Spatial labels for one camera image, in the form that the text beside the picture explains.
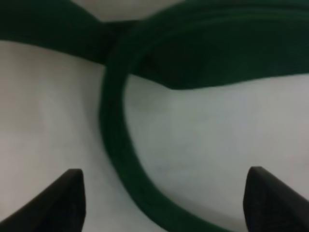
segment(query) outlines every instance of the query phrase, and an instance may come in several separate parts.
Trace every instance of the white background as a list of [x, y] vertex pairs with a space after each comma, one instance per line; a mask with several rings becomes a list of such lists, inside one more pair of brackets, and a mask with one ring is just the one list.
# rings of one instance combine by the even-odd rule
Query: white background
[[[172, 0], [78, 3], [111, 21], [144, 17]], [[82, 168], [85, 232], [163, 231], [130, 200], [104, 152], [97, 122], [103, 72], [81, 58], [0, 42], [0, 220], [67, 169]], [[251, 166], [309, 198], [308, 99], [306, 75], [190, 91], [131, 77], [126, 114], [155, 184], [194, 214], [244, 232]]]

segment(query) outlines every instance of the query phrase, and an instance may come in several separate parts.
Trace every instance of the green belt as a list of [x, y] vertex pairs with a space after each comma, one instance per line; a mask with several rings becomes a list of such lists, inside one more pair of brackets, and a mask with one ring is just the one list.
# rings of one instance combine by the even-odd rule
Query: green belt
[[99, 113], [107, 153], [137, 206], [170, 232], [228, 230], [177, 206], [143, 170], [124, 116], [129, 73], [194, 89], [309, 72], [309, 3], [302, 0], [193, 0], [142, 22], [114, 23], [66, 0], [7, 0], [0, 20], [0, 39], [107, 65]]

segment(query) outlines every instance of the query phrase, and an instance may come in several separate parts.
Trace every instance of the black plastic piece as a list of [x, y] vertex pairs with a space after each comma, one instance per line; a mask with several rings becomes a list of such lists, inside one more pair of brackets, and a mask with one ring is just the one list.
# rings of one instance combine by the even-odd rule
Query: black plastic piece
[[309, 232], [309, 202], [262, 167], [249, 170], [243, 209], [249, 232]]
[[0, 223], [0, 232], [81, 232], [85, 215], [84, 175], [70, 169]]

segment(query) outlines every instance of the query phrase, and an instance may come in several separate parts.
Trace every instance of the folded green cloth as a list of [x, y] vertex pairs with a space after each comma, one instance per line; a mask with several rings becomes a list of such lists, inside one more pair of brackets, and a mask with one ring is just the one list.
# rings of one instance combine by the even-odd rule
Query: folded green cloth
[[113, 23], [66, 0], [4, 0], [0, 20], [2, 40], [107, 65], [99, 113], [107, 153], [137, 206], [170, 232], [227, 230], [174, 204], [146, 175], [124, 116], [129, 73], [172, 89], [194, 89], [309, 72], [304, 0], [192, 0], [141, 22]]

